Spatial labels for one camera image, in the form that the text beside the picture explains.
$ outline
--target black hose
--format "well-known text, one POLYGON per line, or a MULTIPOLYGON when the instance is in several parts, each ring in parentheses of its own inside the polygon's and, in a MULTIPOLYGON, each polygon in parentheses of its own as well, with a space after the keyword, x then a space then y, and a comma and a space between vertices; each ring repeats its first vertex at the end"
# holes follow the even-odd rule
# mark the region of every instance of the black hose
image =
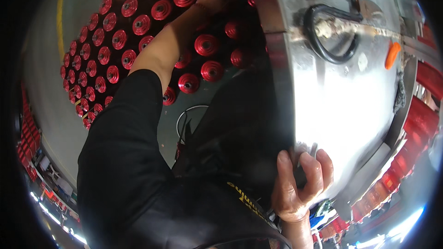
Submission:
POLYGON ((336 56, 324 48, 324 46, 321 44, 320 40, 318 39, 317 34, 315 33, 314 28, 314 19, 315 16, 318 13, 324 13, 329 14, 331 16, 334 16, 336 18, 342 18, 350 21, 362 21, 363 17, 361 14, 352 14, 348 13, 342 10, 339 10, 337 8, 329 7, 324 4, 318 4, 313 5, 309 7, 306 10, 306 13, 304 15, 303 20, 303 28, 305 31, 305 35, 307 36, 307 39, 309 43, 311 44, 312 50, 322 59, 325 61, 328 61, 332 64, 343 64, 346 61, 348 61, 357 50, 358 42, 360 40, 358 34, 354 35, 354 38, 352 39, 351 45, 349 46, 348 50, 341 56, 336 56))

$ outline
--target concrete floor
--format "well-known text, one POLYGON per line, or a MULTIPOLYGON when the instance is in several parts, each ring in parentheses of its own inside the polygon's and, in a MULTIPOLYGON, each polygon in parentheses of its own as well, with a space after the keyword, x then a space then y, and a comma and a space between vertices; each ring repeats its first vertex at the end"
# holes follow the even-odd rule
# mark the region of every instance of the concrete floor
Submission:
MULTIPOLYGON (((27 44, 24 49, 24 82, 30 104, 42 130, 42 147, 55 166, 73 187, 77 182, 77 158, 86 140, 88 131, 76 115, 75 107, 68 100, 59 75, 61 57, 58 49, 57 1, 44 0, 36 16, 31 20, 27 44)), ((92 13, 98 11, 102 0, 63 0, 62 30, 63 52, 69 48, 80 28, 92 13)), ((201 81, 199 90, 192 95, 180 93, 177 101, 163 108, 158 126, 160 152, 172 167, 178 136, 175 124, 186 108, 197 104, 209 104, 215 91, 228 81, 237 69, 230 68, 217 83, 201 81)), ((194 129, 205 108, 193 110, 191 128, 194 129)))

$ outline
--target orange plastic piece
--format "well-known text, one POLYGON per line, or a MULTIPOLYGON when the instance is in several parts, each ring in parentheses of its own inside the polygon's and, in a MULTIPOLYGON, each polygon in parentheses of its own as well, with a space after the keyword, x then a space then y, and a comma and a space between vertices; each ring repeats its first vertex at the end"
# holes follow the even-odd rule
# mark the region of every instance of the orange plastic piece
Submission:
POLYGON ((394 65, 394 61, 397 58, 398 53, 401 51, 401 46, 398 42, 394 42, 388 52, 388 56, 386 57, 385 69, 391 69, 394 65))

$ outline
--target factory floor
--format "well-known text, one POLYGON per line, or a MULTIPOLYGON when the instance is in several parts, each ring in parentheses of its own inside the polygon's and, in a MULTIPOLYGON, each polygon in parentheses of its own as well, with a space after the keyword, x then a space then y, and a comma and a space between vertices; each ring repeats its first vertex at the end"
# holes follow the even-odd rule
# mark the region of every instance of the factory floor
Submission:
MULTIPOLYGON (((77 38, 80 28, 90 15, 98 11, 102 0, 43 0, 39 10, 30 20, 27 41, 24 46, 23 80, 28 91, 37 124, 42 131, 42 149, 55 167, 72 186, 76 187, 77 158, 88 135, 82 119, 63 89, 59 75, 61 59, 69 44, 77 38)), ((199 90, 191 95, 179 93, 176 102, 164 106, 158 125, 160 152, 172 167, 178 141, 176 122, 185 109, 208 105, 218 90, 237 72, 225 71, 223 79, 216 83, 201 81, 199 90)), ((195 129, 205 108, 189 113, 191 129, 195 129)))

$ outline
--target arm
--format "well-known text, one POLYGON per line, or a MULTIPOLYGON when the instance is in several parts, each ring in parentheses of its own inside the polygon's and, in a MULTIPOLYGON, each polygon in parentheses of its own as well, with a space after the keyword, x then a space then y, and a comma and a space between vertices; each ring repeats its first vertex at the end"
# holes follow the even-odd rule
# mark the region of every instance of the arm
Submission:
POLYGON ((163 93, 171 80, 172 70, 180 52, 190 41, 195 29, 202 25, 208 15, 219 12, 225 0, 197 0, 202 5, 191 6, 158 33, 152 42, 138 55, 129 74, 139 69, 149 69, 158 75, 163 93))
POLYGON ((278 176, 272 192, 272 207, 282 219, 282 234, 291 241, 294 249, 313 248, 309 208, 318 195, 334 181, 332 161, 324 150, 317 152, 317 158, 308 153, 300 155, 300 164, 306 173, 307 184, 298 190, 293 174, 297 165, 295 156, 286 150, 277 157, 278 176))

